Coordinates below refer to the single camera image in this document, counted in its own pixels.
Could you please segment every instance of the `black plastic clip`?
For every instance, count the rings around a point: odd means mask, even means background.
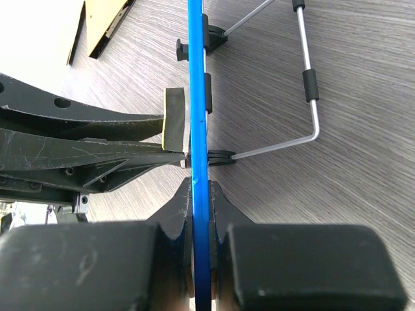
[[[210,167],[217,167],[219,165],[228,165],[236,163],[236,160],[232,159],[235,152],[227,150],[209,150],[207,153],[207,160]]]
[[[203,18],[204,27],[206,27],[208,23],[208,17],[204,15]],[[209,30],[209,37],[207,36],[207,33],[204,32],[204,48],[206,50],[206,54],[209,55],[220,46],[228,42],[228,37],[225,36],[225,30],[220,27],[208,25],[207,28]],[[180,39],[177,39],[176,42],[176,55],[178,62],[182,60],[189,60],[189,45],[183,44]]]
[[[205,92],[206,110],[208,114],[211,114],[213,112],[212,77],[209,73],[205,73]]]
[[[189,60],[189,45],[183,44],[180,39],[177,39],[176,42],[176,56],[178,62]]]

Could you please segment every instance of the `silver metal rod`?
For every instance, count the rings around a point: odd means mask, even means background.
[[[247,16],[245,16],[240,21],[238,21],[236,24],[234,24],[234,26],[232,26],[227,31],[225,31],[224,35],[225,36],[229,36],[232,32],[234,32],[235,30],[237,30],[240,26],[244,25],[247,21],[249,21],[255,15],[257,15],[258,13],[260,13],[260,11],[262,11],[264,8],[266,8],[268,5],[270,5],[273,2],[274,2],[274,0],[266,0],[264,3],[262,3],[261,5],[259,5],[255,10],[253,10]]]
[[[207,110],[205,111],[205,116],[206,116],[206,135],[207,135],[208,130],[209,130],[209,113]]]
[[[310,101],[310,107],[311,107],[311,117],[313,119],[313,128],[314,128],[313,133],[311,135],[302,137],[299,139],[293,139],[285,143],[275,144],[273,146],[268,146],[268,147],[260,148],[257,150],[243,152],[241,154],[235,154],[232,156],[232,159],[236,160],[236,159],[242,159],[244,157],[252,157],[258,154],[264,154],[265,152],[280,150],[280,149],[296,146],[298,144],[305,144],[305,143],[310,143],[311,141],[314,141],[320,135],[320,123],[318,121],[316,100],[313,99],[312,101]]]
[[[310,61],[310,54],[309,54],[309,47],[307,43],[307,35],[305,33],[305,22],[304,22],[304,15],[303,15],[303,8],[297,8],[297,16],[298,16],[298,26],[300,28],[300,36],[301,36],[301,43],[303,48],[303,57],[304,57],[304,67],[305,70],[311,69],[311,61]],[[281,150],[284,148],[296,146],[298,144],[305,144],[314,141],[320,135],[320,123],[318,120],[318,111],[317,111],[317,101],[315,99],[310,101],[311,107],[311,118],[313,120],[313,133],[309,136],[293,139],[291,141],[287,141],[285,143],[274,144],[272,146],[260,148],[257,150],[252,150],[248,152],[243,152],[241,154],[235,154],[232,156],[232,159],[242,159],[244,157],[251,157],[256,156],[258,154],[264,154],[265,152]]]
[[[204,72],[206,73],[208,70],[206,69],[206,49],[203,49],[203,68]]]
[[[304,22],[304,14],[303,14],[302,7],[297,8],[297,18],[298,18],[298,26],[300,28],[301,45],[303,47],[304,67],[305,67],[305,70],[309,70],[311,69],[311,62],[310,62],[309,45],[307,42],[307,34],[305,32],[305,22]]]

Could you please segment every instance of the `black rubber sleeve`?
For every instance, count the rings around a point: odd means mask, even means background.
[[[207,50],[210,46],[209,18],[206,14],[202,14],[202,17],[203,17],[203,47]]]
[[[304,71],[303,80],[306,101],[319,100],[316,71],[314,69]]]
[[[292,8],[295,13],[297,13],[297,8],[302,7],[303,10],[305,9],[305,2],[304,0],[292,0]]]
[[[212,77],[209,73],[205,73],[205,91],[206,91],[206,110],[208,114],[211,114],[213,112]]]

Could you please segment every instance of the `blue bar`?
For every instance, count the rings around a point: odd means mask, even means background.
[[[209,256],[208,144],[203,57],[202,0],[188,0],[190,133],[193,200],[193,251],[197,311],[211,311]]]

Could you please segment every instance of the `gray wood grain surface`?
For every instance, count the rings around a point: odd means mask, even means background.
[[[206,0],[205,9],[211,24],[226,29],[259,3]],[[320,87],[319,140],[212,168],[210,176],[258,222],[369,225],[413,295],[415,2],[308,0],[305,17]],[[188,83],[187,63],[175,60],[177,38],[187,39],[186,1],[136,1],[99,61],[86,58],[83,33],[63,95],[117,111],[162,113],[163,89]],[[234,32],[207,68],[211,149],[242,152],[311,132],[291,1],[276,0]],[[144,219],[188,175],[163,167],[94,196],[90,218]],[[408,310],[415,310],[413,300]]]

